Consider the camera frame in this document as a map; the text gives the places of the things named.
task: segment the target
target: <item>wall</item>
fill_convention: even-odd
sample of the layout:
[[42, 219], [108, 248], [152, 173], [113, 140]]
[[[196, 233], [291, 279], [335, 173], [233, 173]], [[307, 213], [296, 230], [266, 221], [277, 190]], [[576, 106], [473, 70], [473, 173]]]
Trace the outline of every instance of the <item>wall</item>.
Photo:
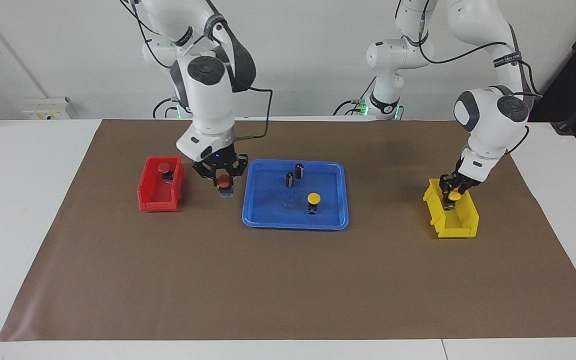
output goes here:
[[[368, 45], [400, 37], [393, 20], [396, 0], [214, 3], [254, 57], [254, 86], [275, 89], [274, 116], [327, 115], [342, 101], [358, 98], [373, 77], [365, 60]], [[499, 3], [543, 90], [576, 40], [576, 1]], [[471, 48], [451, 36], [445, 9], [445, 1], [439, 2], [430, 25], [435, 60]], [[173, 94], [164, 73], [142, 59], [137, 24], [119, 0], [0, 0], [0, 35], [0, 119], [22, 117], [23, 98], [41, 96], [41, 88], [69, 97], [79, 117], [96, 119], [148, 118], [158, 100]], [[485, 51], [402, 74], [406, 119], [450, 118], [461, 91], [496, 84]], [[238, 116], [265, 113], [265, 94], [237, 94], [235, 102]]]

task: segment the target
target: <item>black base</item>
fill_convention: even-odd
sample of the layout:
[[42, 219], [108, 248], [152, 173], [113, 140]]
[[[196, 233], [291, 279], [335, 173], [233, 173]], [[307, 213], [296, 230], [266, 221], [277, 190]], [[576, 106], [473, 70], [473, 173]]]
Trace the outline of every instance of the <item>black base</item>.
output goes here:
[[568, 130], [568, 131], [564, 131], [562, 129], [560, 129], [560, 125], [561, 123], [558, 121], [552, 121], [550, 123], [550, 125], [552, 125], [552, 128], [555, 130], [555, 132], [557, 132], [557, 134], [565, 136], [565, 137], [573, 137], [575, 136], [575, 133], [572, 132], [572, 129]]

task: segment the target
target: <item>blue tray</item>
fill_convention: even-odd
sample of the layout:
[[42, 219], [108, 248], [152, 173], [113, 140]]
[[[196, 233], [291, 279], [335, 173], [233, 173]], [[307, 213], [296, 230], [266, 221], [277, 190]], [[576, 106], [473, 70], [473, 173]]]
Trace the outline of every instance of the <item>blue tray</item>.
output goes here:
[[[303, 164], [304, 176], [286, 187], [286, 174]], [[308, 194], [318, 193], [317, 214], [307, 214]], [[348, 226], [346, 174], [337, 162], [258, 159], [250, 162], [241, 215], [252, 228], [343, 230]]]

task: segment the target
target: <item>white robotic arm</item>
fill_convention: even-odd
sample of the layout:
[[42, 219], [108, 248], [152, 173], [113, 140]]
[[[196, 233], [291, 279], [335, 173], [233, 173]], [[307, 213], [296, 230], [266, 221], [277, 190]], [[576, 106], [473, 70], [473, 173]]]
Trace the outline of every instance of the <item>white robotic arm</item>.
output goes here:
[[[135, 12], [137, 2], [130, 0]], [[144, 59], [169, 73], [179, 106], [192, 112], [192, 125], [176, 146], [215, 186], [217, 171], [226, 171], [232, 189], [248, 165], [247, 155], [234, 149], [233, 93], [252, 85], [254, 61], [211, 0], [141, 2], [160, 34], [144, 44]]]
[[[367, 114], [380, 119], [394, 116], [392, 111], [398, 105], [403, 86], [398, 70], [447, 62], [429, 60], [434, 49], [428, 40], [426, 21], [430, 21], [436, 4], [437, 0], [400, 1], [395, 20], [402, 39], [370, 46], [368, 64], [377, 72], [380, 86], [375, 85], [365, 99]], [[489, 52], [499, 83], [464, 91], [455, 102], [455, 119], [470, 137], [455, 171], [442, 175], [439, 182], [444, 207], [449, 210], [466, 190], [486, 180], [506, 149], [514, 146], [527, 131], [525, 123], [534, 94], [521, 66], [515, 32], [504, 19], [497, 0], [447, 0], [447, 6], [452, 34], [464, 43]]]

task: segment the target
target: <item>yellow button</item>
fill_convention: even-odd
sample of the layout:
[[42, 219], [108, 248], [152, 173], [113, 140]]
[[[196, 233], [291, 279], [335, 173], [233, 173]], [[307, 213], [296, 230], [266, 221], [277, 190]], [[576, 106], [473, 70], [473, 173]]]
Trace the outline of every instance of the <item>yellow button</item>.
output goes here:
[[459, 201], [461, 198], [462, 198], [462, 194], [460, 194], [459, 191], [457, 191], [457, 190], [448, 194], [448, 199], [450, 199], [451, 201]]
[[322, 197], [318, 193], [310, 193], [308, 195], [308, 203], [312, 205], [318, 205], [322, 202]]

